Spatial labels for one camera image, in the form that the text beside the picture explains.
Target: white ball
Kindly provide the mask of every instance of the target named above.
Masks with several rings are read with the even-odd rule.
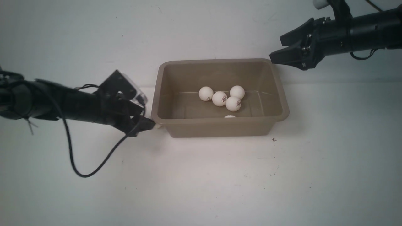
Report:
[[[226,101],[226,108],[229,111],[238,111],[242,106],[242,101],[237,97],[229,97]]]
[[[198,92],[198,96],[203,101],[210,101],[212,100],[213,90],[210,87],[204,86]]]
[[[241,86],[234,86],[230,89],[230,96],[237,97],[240,100],[244,97],[244,89]]]
[[[226,100],[228,99],[227,95],[224,92],[216,92],[213,96],[212,96],[212,102],[213,104],[215,104],[218,107],[222,107],[225,105]]]

